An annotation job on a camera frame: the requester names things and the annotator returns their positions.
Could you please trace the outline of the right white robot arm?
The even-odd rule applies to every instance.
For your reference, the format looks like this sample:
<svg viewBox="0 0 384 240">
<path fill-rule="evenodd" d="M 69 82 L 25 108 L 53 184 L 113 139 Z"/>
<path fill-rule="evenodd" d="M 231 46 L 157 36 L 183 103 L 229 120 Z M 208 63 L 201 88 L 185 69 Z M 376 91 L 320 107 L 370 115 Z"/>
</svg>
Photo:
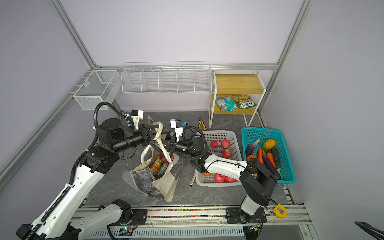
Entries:
<svg viewBox="0 0 384 240">
<path fill-rule="evenodd" d="M 152 140 L 150 144 L 165 154 L 176 154 L 189 160 L 200 173 L 219 174 L 239 181 L 247 195 L 238 210 L 229 213 L 228 219 L 241 224 L 265 222 L 263 207 L 269 205 L 278 179 L 259 160 L 234 161 L 214 155 L 209 151 L 202 132 L 179 139 L 169 137 L 159 142 Z"/>
</svg>

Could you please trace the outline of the orange Fox's candy bag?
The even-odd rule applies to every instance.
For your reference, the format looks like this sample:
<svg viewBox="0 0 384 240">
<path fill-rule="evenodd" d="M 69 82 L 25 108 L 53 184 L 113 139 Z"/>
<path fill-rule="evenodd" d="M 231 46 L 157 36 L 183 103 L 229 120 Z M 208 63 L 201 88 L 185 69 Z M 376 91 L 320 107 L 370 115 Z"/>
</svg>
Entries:
<svg viewBox="0 0 384 240">
<path fill-rule="evenodd" d="M 159 171 L 161 170 L 163 164 L 164 162 L 162 161 L 162 159 L 160 157 L 157 157 L 155 162 L 151 165 L 150 171 L 155 178 L 158 177 Z"/>
</svg>

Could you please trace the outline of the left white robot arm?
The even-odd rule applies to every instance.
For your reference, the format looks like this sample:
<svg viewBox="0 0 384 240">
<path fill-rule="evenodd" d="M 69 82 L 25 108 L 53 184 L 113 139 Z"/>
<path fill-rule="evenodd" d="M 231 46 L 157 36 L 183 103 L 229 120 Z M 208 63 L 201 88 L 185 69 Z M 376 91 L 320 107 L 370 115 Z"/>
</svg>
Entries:
<svg viewBox="0 0 384 240">
<path fill-rule="evenodd" d="M 23 224 L 16 235 L 21 240 L 83 240 L 114 223 L 130 225 L 132 207 L 115 200 L 84 220 L 71 219 L 94 186 L 120 159 L 119 153 L 139 145 L 150 147 L 161 136 L 163 125 L 135 124 L 108 102 L 94 110 L 95 137 L 75 161 L 69 182 L 50 206 L 31 224 Z"/>
</svg>

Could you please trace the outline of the green pink snack bag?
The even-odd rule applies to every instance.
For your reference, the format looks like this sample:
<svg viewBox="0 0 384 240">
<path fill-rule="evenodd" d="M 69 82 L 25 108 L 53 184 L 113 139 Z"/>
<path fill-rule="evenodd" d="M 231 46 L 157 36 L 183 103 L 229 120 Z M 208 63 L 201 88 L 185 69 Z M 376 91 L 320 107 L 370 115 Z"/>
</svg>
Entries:
<svg viewBox="0 0 384 240">
<path fill-rule="evenodd" d="M 169 163 L 164 163 L 162 165 L 161 169 L 158 171 L 157 179 L 160 179 L 160 178 L 162 178 L 164 176 L 164 174 L 167 171 L 168 166 L 169 166 Z"/>
</svg>

